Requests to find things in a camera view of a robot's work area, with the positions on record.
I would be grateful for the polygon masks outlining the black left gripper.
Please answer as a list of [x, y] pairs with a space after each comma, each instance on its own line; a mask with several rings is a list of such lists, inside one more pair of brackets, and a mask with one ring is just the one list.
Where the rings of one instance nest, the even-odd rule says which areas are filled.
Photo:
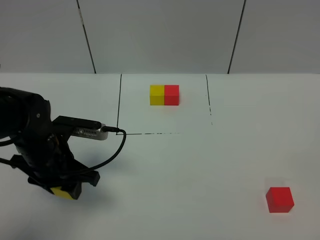
[[20, 154], [10, 162], [28, 175], [29, 184], [50, 194], [51, 185], [61, 185], [61, 197], [77, 200], [83, 183], [96, 187], [100, 180], [95, 170], [78, 173], [83, 165], [74, 159], [67, 141], [55, 132], [50, 102], [39, 94], [10, 94], [10, 143]]

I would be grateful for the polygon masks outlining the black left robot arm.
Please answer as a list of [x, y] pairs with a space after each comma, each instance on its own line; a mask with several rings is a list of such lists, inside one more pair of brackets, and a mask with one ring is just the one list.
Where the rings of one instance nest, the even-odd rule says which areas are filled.
[[75, 160], [70, 136], [88, 137], [103, 125], [94, 120], [58, 116], [51, 120], [51, 105], [41, 95], [13, 88], [0, 89], [1, 146], [15, 145], [19, 154], [1, 163], [28, 175], [28, 183], [49, 193], [77, 200], [82, 184], [96, 186], [100, 175]]

